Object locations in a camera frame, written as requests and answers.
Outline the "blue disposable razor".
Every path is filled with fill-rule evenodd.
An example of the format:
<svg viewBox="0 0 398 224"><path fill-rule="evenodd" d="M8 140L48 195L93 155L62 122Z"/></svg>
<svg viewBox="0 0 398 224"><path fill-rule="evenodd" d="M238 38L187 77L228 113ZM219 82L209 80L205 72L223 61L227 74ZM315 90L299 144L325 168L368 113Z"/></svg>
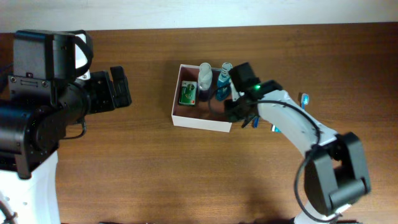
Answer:
<svg viewBox="0 0 398 224"><path fill-rule="evenodd" d="M253 128L257 128L259 126L259 117L256 116L253 120L253 124L252 124Z"/></svg>

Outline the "clear dark liquid bottle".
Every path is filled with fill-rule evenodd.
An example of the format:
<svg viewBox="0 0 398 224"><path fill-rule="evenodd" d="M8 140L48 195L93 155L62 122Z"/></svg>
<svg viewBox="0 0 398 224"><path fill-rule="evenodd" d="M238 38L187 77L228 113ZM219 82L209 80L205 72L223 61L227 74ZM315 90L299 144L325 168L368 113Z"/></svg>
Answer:
<svg viewBox="0 0 398 224"><path fill-rule="evenodd" d="M207 101L212 85L213 72L209 63L202 63L199 66L198 74L198 98L200 101Z"/></svg>

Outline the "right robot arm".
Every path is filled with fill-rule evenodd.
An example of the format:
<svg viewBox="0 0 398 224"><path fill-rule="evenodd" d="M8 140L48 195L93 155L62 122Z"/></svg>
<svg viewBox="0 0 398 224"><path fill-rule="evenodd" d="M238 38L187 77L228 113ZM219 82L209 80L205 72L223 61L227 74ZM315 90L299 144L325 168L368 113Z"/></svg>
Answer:
<svg viewBox="0 0 398 224"><path fill-rule="evenodd" d="M260 117L276 125L303 155L294 179L301 212L291 223L338 223L343 212L370 193L366 156L357 135L339 134L317 121L276 81L261 82L249 63L233 67L229 75L239 98L224 102L228 120Z"/></svg>

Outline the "blue white toothbrush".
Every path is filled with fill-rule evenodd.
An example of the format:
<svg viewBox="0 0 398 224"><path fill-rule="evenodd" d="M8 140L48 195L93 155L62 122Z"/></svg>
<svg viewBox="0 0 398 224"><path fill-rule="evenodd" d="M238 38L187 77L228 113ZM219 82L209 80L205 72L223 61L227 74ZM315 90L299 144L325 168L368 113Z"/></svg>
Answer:
<svg viewBox="0 0 398 224"><path fill-rule="evenodd" d="M303 110L305 109L305 106L309 104L309 101L310 101L309 95L306 94L306 93L302 93L301 100L300 100L300 105L301 105L301 108Z"/></svg>

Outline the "green Dettol soap box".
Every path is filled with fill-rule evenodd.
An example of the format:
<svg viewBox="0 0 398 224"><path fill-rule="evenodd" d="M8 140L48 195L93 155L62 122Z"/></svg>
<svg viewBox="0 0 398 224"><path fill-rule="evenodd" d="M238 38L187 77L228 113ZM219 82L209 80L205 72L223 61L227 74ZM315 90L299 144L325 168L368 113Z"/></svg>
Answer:
<svg viewBox="0 0 398 224"><path fill-rule="evenodd" d="M184 106L195 106L197 98L197 82L182 81L178 103Z"/></svg>

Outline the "teal mouthwash bottle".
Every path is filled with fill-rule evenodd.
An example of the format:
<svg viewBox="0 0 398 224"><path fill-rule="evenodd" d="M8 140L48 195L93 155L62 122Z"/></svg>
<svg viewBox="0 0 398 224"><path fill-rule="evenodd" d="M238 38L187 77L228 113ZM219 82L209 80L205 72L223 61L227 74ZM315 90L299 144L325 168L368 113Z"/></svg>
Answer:
<svg viewBox="0 0 398 224"><path fill-rule="evenodd" d="M221 71L217 81L216 99L223 101L227 98L230 93L230 75L229 71L233 68L233 65L229 62L225 62L221 66Z"/></svg>

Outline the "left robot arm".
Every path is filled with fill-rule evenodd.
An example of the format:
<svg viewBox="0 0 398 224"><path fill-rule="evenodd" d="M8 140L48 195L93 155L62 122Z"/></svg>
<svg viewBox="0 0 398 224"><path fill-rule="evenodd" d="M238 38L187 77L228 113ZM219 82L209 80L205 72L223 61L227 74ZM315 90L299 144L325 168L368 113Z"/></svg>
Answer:
<svg viewBox="0 0 398 224"><path fill-rule="evenodd" d="M132 103L124 69L91 72L84 30L14 34L9 99L1 102L1 222L59 223L55 176L67 128Z"/></svg>

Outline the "teal white toothpaste tube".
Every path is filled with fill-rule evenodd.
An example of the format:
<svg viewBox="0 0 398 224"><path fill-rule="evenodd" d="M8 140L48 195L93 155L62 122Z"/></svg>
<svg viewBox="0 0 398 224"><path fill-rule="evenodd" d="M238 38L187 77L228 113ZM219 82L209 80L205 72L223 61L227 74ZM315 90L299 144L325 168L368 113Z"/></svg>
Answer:
<svg viewBox="0 0 398 224"><path fill-rule="evenodd" d="M280 129L277 126L275 126L275 125L271 126L271 131L275 132L275 133L280 133Z"/></svg>

